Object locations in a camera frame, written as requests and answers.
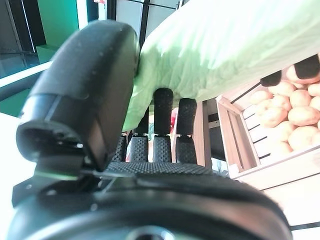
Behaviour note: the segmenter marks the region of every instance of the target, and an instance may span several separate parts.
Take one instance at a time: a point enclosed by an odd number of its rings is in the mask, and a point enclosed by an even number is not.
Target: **red object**
[[[171,111],[171,128],[170,128],[170,133],[174,130],[175,127],[175,122],[178,114],[178,108],[176,107]]]

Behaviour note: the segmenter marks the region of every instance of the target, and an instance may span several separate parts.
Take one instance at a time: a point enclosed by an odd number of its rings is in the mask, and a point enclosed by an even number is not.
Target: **wooden crate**
[[[270,156],[268,129],[260,126],[249,98],[263,90],[254,81],[216,98],[224,152],[232,179],[266,190],[320,173],[320,145]]]

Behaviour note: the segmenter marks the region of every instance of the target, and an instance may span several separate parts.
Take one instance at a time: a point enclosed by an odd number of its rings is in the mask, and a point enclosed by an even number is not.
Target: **light green plastic bag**
[[[158,88],[204,101],[318,52],[320,0],[191,0],[146,39],[123,130]]]

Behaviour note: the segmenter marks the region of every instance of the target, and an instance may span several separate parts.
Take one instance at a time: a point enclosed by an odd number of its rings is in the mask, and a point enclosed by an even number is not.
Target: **green wall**
[[[11,97],[6,98],[3,101],[0,101],[0,112],[4,114],[8,114],[14,117],[18,117],[26,98],[30,92],[30,89],[26,89],[13,95]]]
[[[40,63],[45,63],[79,29],[77,1],[38,0],[38,5],[46,45],[36,46],[36,49]]]
[[[38,5],[46,40],[46,45],[36,46],[42,64],[53,57],[79,26],[76,0],[38,0]],[[29,92],[27,89],[0,101],[0,112],[18,117]]]

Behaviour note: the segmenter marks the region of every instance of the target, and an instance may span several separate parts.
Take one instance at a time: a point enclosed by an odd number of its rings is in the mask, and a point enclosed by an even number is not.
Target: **produce display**
[[[320,144],[320,75],[299,79],[291,66],[286,79],[254,92],[250,102],[260,125],[268,129],[272,156]]]

